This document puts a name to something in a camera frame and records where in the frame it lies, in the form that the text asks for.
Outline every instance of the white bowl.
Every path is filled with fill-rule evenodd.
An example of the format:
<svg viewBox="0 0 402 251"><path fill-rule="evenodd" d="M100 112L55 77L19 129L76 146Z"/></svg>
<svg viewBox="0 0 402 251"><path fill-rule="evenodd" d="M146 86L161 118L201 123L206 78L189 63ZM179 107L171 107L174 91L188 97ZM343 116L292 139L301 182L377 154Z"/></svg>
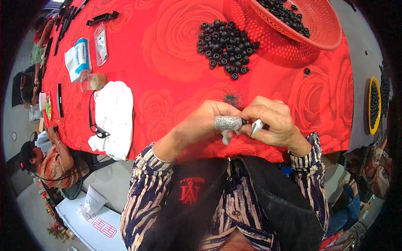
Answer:
<svg viewBox="0 0 402 251"><path fill-rule="evenodd" d="M44 110L46 107L46 93L39 93L39 110Z"/></svg>

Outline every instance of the bracelet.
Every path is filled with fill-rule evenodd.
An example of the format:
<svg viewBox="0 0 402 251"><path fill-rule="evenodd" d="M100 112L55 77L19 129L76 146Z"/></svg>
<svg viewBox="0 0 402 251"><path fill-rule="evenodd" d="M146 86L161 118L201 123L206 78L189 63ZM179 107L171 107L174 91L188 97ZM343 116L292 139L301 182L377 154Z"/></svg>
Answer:
<svg viewBox="0 0 402 251"><path fill-rule="evenodd" d="M172 164L172 163L174 163L176 161L176 159L174 159L174 160L161 160L160 158L158 158L154 153L154 145L155 145L155 142L152 142L152 154L155 156L155 158L157 158L157 160L159 160L160 162L166 163L166 164Z"/></svg>

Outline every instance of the hair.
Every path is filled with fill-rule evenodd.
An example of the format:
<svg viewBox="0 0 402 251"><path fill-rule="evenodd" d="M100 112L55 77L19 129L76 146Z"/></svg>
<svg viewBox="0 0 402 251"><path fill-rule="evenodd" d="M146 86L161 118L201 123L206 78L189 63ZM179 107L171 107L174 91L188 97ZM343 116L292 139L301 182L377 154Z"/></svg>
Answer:
<svg viewBox="0 0 402 251"><path fill-rule="evenodd" d="M33 141L27 141L23 144L21 147L21 163L24 166L24 169L34 172L35 171L35 166L30 162L31 159L34 159L36 157L36 154L34 152L34 147L35 143Z"/></svg>
<svg viewBox="0 0 402 251"><path fill-rule="evenodd" d="M33 29L34 29L34 30L39 29L39 26L40 26L41 24L43 24L45 21L46 21L46 18L43 17L43 16L40 16L40 17L36 20L35 25L33 26Z"/></svg>
<svg viewBox="0 0 402 251"><path fill-rule="evenodd" d="M15 74L15 77L13 79L13 86L18 86L18 89L20 88L20 84L21 84L21 78L24 75L24 73L22 71L20 71L19 73Z"/></svg>

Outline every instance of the red plastic basket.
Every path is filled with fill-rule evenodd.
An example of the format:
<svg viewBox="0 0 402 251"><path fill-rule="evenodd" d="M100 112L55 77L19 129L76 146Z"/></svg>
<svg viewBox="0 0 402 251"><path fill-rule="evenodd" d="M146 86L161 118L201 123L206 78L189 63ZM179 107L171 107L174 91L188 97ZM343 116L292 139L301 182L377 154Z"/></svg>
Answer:
<svg viewBox="0 0 402 251"><path fill-rule="evenodd" d="M285 25L256 0L248 0L248 3L269 26L293 40L327 51L338 48L342 42L342 28L328 0L288 0L283 3L288 9L292 4L297 6L298 10L294 12L303 14L301 21L310 30L310 38Z"/></svg>

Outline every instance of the gray finger sleeve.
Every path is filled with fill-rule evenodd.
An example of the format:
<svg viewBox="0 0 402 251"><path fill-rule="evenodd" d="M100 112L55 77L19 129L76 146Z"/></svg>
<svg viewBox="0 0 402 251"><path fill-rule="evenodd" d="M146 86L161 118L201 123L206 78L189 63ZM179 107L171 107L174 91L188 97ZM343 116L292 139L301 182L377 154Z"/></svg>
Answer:
<svg viewBox="0 0 402 251"><path fill-rule="evenodd" d="M235 116L216 116L215 129L238 131L242 127L242 118Z"/></svg>

